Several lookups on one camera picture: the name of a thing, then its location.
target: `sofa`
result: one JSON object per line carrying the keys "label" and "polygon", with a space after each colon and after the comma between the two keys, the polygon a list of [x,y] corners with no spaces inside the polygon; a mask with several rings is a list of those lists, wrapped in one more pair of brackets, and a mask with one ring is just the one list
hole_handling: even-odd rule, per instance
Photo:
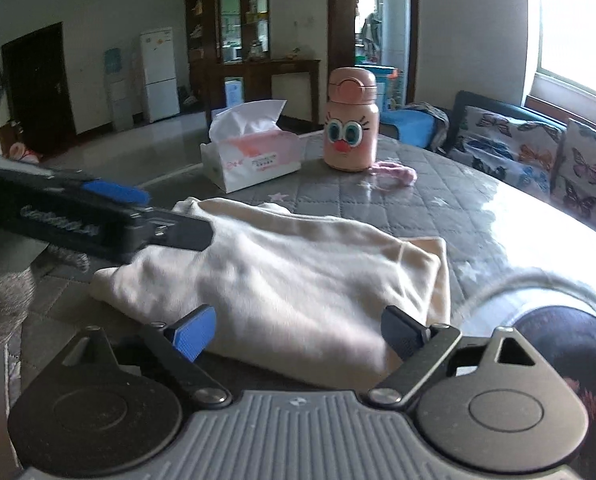
{"label": "sofa", "polygon": [[441,153],[596,230],[596,130],[460,91]]}

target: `butterfly print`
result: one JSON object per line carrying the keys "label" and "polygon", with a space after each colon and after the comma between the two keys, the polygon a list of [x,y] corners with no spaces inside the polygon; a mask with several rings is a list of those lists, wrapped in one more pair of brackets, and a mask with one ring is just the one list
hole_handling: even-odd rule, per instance
{"label": "butterfly print", "polygon": [[584,124],[576,124],[580,135],[583,137],[590,137],[596,142],[596,131],[593,128],[585,126]]}
{"label": "butterfly print", "polygon": [[489,168],[484,162],[482,162],[479,158],[473,157],[473,162],[471,164],[474,170],[482,171],[482,173],[486,173],[487,175],[492,176],[493,178],[497,178],[504,182],[506,178],[506,168],[502,166],[498,166],[495,170]]}
{"label": "butterfly print", "polygon": [[501,134],[511,137],[509,120],[505,117],[495,116],[493,114],[483,114],[476,126],[496,126]]}
{"label": "butterfly print", "polygon": [[596,205],[596,197],[587,196],[580,198],[574,185],[570,180],[564,179],[564,188],[566,189],[566,195],[562,199],[564,206],[572,210],[580,210],[580,216],[586,220],[591,218],[591,209]]}
{"label": "butterfly print", "polygon": [[521,145],[518,161],[531,162],[532,160],[539,162],[540,166],[542,166],[542,168],[545,170],[551,171],[551,167],[553,165],[553,155],[551,155],[551,152],[546,151],[545,153],[540,154],[540,152],[534,152],[526,144]]}
{"label": "butterfly print", "polygon": [[529,132],[531,130],[535,130],[536,128],[542,128],[548,134],[548,136],[551,137],[551,139],[556,142],[560,142],[562,131],[555,126],[551,126],[550,124],[546,123],[540,123],[539,121],[527,121],[526,123],[520,124],[520,126],[518,126],[518,131]]}
{"label": "butterfly print", "polygon": [[548,193],[548,177],[544,171],[540,171],[539,174],[535,174],[531,166],[526,166],[522,170],[522,174],[518,180],[518,189],[524,189],[529,187],[532,182],[538,184],[543,192]]}
{"label": "butterfly print", "polygon": [[584,157],[578,150],[575,148],[572,148],[572,150],[574,152],[574,173],[576,176],[588,178],[589,184],[596,184],[596,164],[590,166],[584,161]]}
{"label": "butterfly print", "polygon": [[482,150],[483,152],[491,153],[492,155],[503,156],[504,158],[513,160],[513,153],[509,151],[509,146],[503,142],[498,142],[497,140],[483,137],[482,139],[469,140],[466,142],[466,144],[472,148]]}

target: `metal screw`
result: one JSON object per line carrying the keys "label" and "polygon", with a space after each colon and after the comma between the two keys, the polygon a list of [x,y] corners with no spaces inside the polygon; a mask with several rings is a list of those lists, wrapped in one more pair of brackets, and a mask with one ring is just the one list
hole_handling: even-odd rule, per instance
{"label": "metal screw", "polygon": [[377,406],[390,406],[402,400],[400,392],[393,388],[374,388],[369,390],[368,397]]}
{"label": "metal screw", "polygon": [[193,398],[202,404],[222,404],[227,400],[227,393],[220,388],[201,388],[195,391]]}

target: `gray quilted mat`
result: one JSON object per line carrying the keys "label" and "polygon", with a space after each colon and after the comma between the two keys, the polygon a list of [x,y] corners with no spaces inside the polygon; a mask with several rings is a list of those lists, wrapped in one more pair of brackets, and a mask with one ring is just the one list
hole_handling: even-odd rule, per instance
{"label": "gray quilted mat", "polygon": [[[596,233],[575,219],[488,175],[433,153],[380,137],[379,160],[398,160],[418,173],[412,188],[380,190],[376,177],[335,171],[321,160],[322,136],[302,137],[300,171],[230,193],[257,205],[277,202],[297,214],[333,215],[367,222],[396,237],[440,236],[447,242],[452,320],[459,305],[482,286],[513,270],[540,267],[596,288]],[[225,196],[200,169],[151,184],[153,203],[171,208],[187,196]],[[105,266],[94,261],[92,270]],[[22,331],[23,387],[86,325],[102,326],[112,338],[133,331],[133,321],[87,293],[91,275],[59,267],[45,276]],[[203,367],[225,386],[295,388],[275,374],[207,356]],[[228,383],[230,374],[237,376]]]}

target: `gray ribbed plate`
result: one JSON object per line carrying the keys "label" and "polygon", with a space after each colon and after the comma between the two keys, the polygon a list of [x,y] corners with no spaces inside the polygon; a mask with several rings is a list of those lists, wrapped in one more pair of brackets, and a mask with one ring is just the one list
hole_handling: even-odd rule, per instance
{"label": "gray ribbed plate", "polygon": [[[22,476],[53,478],[33,470]],[[196,413],[175,444],[107,480],[484,478],[440,458],[404,416],[368,408],[353,392],[245,392],[224,410]],[[578,479],[568,468],[530,478]]]}

